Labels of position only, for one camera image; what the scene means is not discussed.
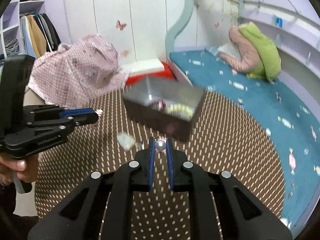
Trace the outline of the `person's left hand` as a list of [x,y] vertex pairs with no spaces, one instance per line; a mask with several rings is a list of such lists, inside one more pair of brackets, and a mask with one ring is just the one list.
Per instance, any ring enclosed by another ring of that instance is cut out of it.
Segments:
[[14,182],[15,171],[19,180],[33,183],[38,177],[39,155],[33,155],[25,160],[15,160],[6,153],[1,153],[1,184],[10,185]]

